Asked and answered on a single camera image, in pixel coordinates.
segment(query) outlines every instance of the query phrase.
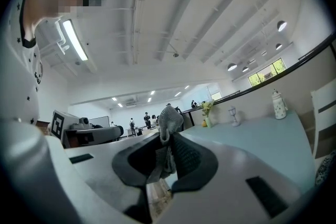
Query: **gray cloth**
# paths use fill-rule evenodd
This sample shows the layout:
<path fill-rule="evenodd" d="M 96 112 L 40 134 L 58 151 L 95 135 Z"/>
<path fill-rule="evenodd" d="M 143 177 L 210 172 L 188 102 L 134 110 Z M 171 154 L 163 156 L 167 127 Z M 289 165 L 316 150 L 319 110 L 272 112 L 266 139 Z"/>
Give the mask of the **gray cloth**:
<path fill-rule="evenodd" d="M 170 134 L 175 133 L 183 123 L 183 117 L 168 105 L 159 117 L 160 141 L 163 148 L 155 151 L 155 168 L 147 180 L 148 183 L 157 182 L 160 178 L 166 178 L 176 172 L 176 165 L 172 149 L 169 146 Z"/>

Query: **black handrail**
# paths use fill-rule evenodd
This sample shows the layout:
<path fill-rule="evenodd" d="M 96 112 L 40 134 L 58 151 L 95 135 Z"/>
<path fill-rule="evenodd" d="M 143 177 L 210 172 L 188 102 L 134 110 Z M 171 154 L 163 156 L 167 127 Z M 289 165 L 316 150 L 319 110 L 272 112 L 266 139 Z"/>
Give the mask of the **black handrail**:
<path fill-rule="evenodd" d="M 336 53 L 335 53 L 335 49 L 334 47 L 332 46 L 332 42 L 336 39 L 336 32 L 332 33 L 329 37 L 327 37 L 324 41 L 322 41 L 320 44 L 318 44 L 316 47 L 315 47 L 315 50 L 310 53 L 309 55 L 307 55 L 306 57 L 304 57 L 301 61 L 297 62 L 296 64 L 292 65 L 291 67 L 287 68 L 285 71 L 281 72 L 280 74 L 277 74 L 276 76 L 256 85 L 256 86 L 253 86 L 245 91 L 242 91 L 238 94 L 235 94 L 233 96 L 229 96 L 227 98 L 222 98 L 222 99 L 219 99 L 217 101 L 214 102 L 214 105 L 217 105 L 217 104 L 220 104 L 220 103 L 224 103 L 226 101 L 229 101 L 229 100 L 232 100 L 232 99 L 235 99 L 237 97 L 241 97 L 242 95 L 244 94 L 247 94 L 247 93 L 250 93 L 250 92 L 253 92 L 255 90 L 258 90 L 260 89 L 261 87 L 264 87 L 266 85 L 269 85 L 270 83 L 278 80 L 278 79 L 281 79 L 282 77 L 288 75 L 289 73 L 292 73 L 294 70 L 298 69 L 299 67 L 301 67 L 302 65 L 304 65 L 306 62 L 310 61 L 312 58 L 314 58 L 315 56 L 317 56 L 318 54 L 320 54 L 321 52 L 323 52 L 326 48 L 328 48 L 329 46 L 331 47 L 331 51 L 335 57 L 335 60 L 336 60 Z M 190 112 L 193 112 L 193 111 L 196 111 L 196 110 L 200 110 L 202 109 L 202 106 L 198 106 L 194 109 L 189 109 L 189 110 L 186 110 L 186 111 L 183 111 L 182 114 L 185 114 L 185 113 L 190 113 Z"/>

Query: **window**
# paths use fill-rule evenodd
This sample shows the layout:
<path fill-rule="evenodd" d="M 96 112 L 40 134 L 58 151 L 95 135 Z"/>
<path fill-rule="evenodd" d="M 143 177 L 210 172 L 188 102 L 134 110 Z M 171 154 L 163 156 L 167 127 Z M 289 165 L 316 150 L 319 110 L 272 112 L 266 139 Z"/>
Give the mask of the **window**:
<path fill-rule="evenodd" d="M 258 71 L 257 73 L 253 74 L 252 76 L 248 77 L 248 80 L 251 86 L 258 85 L 277 74 L 286 70 L 286 66 L 283 63 L 282 59 L 278 59 L 275 62 L 271 63 L 269 66 L 265 67 L 264 69 Z"/>
<path fill-rule="evenodd" d="M 214 94 L 211 94 L 211 98 L 216 101 L 216 100 L 222 98 L 222 95 L 221 95 L 220 92 L 216 92 Z"/>

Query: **floor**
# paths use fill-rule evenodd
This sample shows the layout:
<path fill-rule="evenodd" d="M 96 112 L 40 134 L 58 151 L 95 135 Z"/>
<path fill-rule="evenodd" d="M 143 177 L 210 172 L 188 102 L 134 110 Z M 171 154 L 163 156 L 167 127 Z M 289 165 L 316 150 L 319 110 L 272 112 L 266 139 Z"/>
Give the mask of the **floor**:
<path fill-rule="evenodd" d="M 172 193 L 164 179 L 146 185 L 149 210 L 155 221 L 172 200 Z"/>

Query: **white vase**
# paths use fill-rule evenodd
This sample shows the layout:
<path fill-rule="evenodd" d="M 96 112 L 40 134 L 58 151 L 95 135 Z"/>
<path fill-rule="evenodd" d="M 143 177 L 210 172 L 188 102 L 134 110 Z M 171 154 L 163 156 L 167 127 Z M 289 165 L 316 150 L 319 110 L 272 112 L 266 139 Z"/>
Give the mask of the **white vase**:
<path fill-rule="evenodd" d="M 212 123 L 211 123 L 211 120 L 209 119 L 209 117 L 205 118 L 205 122 L 206 122 L 206 125 L 208 125 L 209 128 L 212 127 Z"/>

